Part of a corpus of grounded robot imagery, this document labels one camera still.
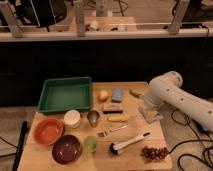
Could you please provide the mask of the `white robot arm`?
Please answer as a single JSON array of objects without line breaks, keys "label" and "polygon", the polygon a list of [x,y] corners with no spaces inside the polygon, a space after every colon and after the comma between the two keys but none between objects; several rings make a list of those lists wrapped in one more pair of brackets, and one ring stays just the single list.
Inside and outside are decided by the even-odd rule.
[{"label": "white robot arm", "polygon": [[156,109],[164,102],[171,104],[213,132],[213,103],[181,89],[182,76],[170,71],[153,78],[143,100],[148,109]]}]

